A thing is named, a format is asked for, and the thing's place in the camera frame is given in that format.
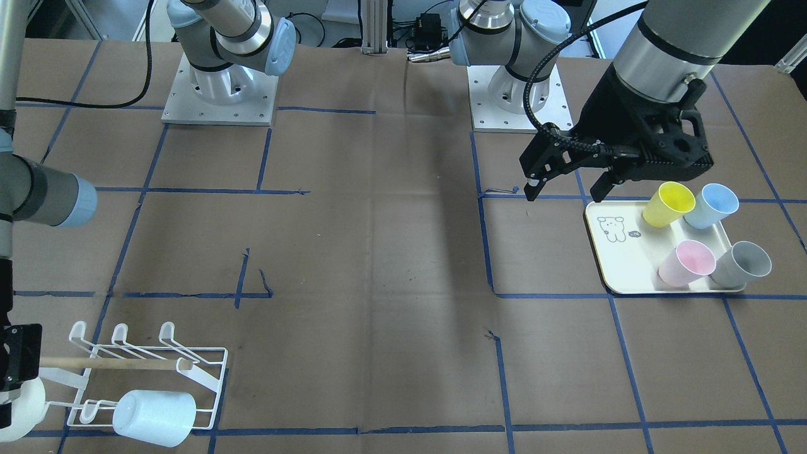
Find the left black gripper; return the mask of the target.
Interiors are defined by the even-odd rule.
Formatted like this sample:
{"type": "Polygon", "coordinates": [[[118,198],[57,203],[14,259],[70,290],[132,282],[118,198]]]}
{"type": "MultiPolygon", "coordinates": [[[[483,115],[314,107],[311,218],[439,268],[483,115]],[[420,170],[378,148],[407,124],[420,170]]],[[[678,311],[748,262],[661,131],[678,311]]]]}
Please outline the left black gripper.
{"type": "Polygon", "coordinates": [[[628,180],[689,181],[708,172],[714,159],[695,106],[705,89],[695,78],[677,102],[651,101],[609,66],[576,126],[542,124],[522,152],[526,199],[536,201],[550,179],[579,168],[605,170],[589,189],[595,203],[628,180]]]}

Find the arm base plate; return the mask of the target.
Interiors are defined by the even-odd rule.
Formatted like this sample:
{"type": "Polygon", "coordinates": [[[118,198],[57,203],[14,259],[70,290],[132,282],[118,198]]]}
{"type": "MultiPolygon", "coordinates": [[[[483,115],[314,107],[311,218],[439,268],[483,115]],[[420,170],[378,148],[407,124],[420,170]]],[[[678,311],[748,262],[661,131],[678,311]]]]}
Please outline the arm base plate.
{"type": "MultiPolygon", "coordinates": [[[[508,74],[504,66],[470,66],[467,74],[473,131],[536,132],[524,109],[524,81],[508,74]]],[[[548,79],[532,86],[530,106],[543,124],[553,123],[562,131],[574,125],[557,66],[548,79]]]]}
{"type": "Polygon", "coordinates": [[[192,67],[186,55],[165,101],[165,124],[271,126],[279,77],[233,66],[218,72],[192,67]]]}

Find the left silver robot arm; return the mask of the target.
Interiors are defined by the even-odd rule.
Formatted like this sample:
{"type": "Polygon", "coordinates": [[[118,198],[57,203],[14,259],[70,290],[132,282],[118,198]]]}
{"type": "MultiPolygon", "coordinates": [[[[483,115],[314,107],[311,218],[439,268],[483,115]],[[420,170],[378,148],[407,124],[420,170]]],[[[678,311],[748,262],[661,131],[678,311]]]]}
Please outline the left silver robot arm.
{"type": "Polygon", "coordinates": [[[446,26],[459,66],[502,66],[519,87],[509,94],[536,129],[520,157],[529,201],[579,168],[603,168],[589,190],[602,201],[627,181],[686,182],[714,166],[697,101],[704,82],[766,1],[646,1],[576,33],[551,1],[456,1],[446,26]],[[548,81],[562,49],[617,18],[637,23],[568,131],[539,120],[532,88],[548,81]]]}

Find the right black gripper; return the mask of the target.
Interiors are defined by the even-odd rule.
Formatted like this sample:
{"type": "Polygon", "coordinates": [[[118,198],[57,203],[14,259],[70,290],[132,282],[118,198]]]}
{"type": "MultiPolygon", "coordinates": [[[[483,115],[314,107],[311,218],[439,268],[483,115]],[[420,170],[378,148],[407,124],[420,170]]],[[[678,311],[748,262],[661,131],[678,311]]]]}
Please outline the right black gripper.
{"type": "Polygon", "coordinates": [[[40,366],[42,325],[30,323],[13,325],[8,313],[13,309],[13,262],[1,259],[1,428],[13,422],[13,393],[19,394],[22,384],[38,377],[40,366]]]}

